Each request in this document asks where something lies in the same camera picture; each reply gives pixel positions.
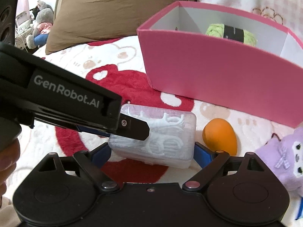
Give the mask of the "person's left hand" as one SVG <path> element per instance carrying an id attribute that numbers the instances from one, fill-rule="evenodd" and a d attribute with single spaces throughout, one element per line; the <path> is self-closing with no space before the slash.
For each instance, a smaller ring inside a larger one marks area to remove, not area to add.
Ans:
<path id="1" fill-rule="evenodd" d="M 16 138 L 10 145 L 8 145 L 0 153 L 0 196 L 6 193 L 6 180 L 14 172 L 16 163 L 20 157 L 20 143 Z"/>

